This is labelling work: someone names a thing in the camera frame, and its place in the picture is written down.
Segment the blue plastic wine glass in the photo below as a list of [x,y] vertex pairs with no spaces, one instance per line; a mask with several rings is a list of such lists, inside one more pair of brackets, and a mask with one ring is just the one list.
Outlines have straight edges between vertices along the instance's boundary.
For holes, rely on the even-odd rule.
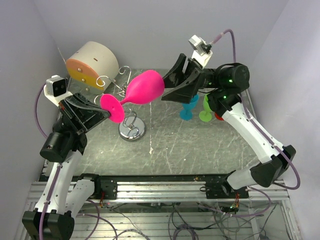
[[192,110],[196,107],[199,100],[199,95],[196,94],[190,101],[190,103],[183,103],[183,109],[180,111],[179,116],[184,121],[189,121],[193,118]]

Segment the pink plastic wine glass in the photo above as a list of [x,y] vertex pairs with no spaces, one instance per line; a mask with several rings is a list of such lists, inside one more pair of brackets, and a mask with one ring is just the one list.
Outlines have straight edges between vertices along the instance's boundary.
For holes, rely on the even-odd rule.
[[164,91],[165,83],[162,76],[155,70],[147,70],[129,83],[123,100],[119,101],[111,94],[104,94],[100,98],[100,107],[109,112],[112,122],[121,123],[125,118],[124,104],[149,104],[162,96]]

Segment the green plastic wine glass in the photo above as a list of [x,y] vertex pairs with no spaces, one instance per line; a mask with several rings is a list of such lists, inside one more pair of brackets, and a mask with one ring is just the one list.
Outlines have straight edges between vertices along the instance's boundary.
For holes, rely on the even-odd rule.
[[199,118],[203,122],[209,122],[212,120],[212,110],[208,103],[208,95],[206,94],[203,99],[203,110],[198,114]]

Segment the red plastic wine glass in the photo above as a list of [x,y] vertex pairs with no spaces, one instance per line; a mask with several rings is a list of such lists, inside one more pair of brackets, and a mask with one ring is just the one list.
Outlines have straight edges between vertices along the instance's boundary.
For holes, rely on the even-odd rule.
[[214,113],[214,116],[216,119],[220,120],[220,121],[224,121],[224,118],[223,118],[223,113],[221,112],[215,112]]

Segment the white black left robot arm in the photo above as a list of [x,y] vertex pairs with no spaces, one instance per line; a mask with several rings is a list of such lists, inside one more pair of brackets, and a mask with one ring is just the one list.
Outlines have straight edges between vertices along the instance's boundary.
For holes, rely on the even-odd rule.
[[34,209],[22,216],[23,226],[33,240],[69,240],[81,207],[102,193],[100,177],[93,173],[84,173],[73,190],[69,188],[87,146],[87,132],[110,114],[80,93],[55,102],[61,117],[40,150],[40,155],[53,163],[52,171]]

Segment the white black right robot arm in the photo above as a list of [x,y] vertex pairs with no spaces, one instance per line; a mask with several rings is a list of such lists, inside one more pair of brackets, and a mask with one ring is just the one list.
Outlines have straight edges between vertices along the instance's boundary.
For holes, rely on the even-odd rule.
[[220,192],[226,198],[251,185],[268,188],[288,168],[297,172],[292,163],[296,149],[276,140],[245,106],[242,92],[249,88],[249,79],[249,69],[244,64],[203,68],[196,59],[183,53],[164,76],[165,88],[170,91],[162,96],[163,101],[189,104],[198,90],[211,88],[206,94],[209,110],[231,125],[256,154],[259,161],[256,165],[234,170],[220,182]]

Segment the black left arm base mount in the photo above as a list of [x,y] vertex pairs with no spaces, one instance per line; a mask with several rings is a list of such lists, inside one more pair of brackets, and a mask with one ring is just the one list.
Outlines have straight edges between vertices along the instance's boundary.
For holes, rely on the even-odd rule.
[[100,179],[101,198],[103,200],[116,200],[118,193],[117,181],[111,178]]

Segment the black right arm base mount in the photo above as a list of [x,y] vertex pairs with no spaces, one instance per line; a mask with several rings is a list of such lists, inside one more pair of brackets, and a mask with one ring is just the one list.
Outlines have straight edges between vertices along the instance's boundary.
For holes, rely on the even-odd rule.
[[199,189],[205,193],[207,199],[248,199],[249,193],[246,187],[242,187],[238,190],[234,190],[227,187],[226,184],[220,182],[206,182]]

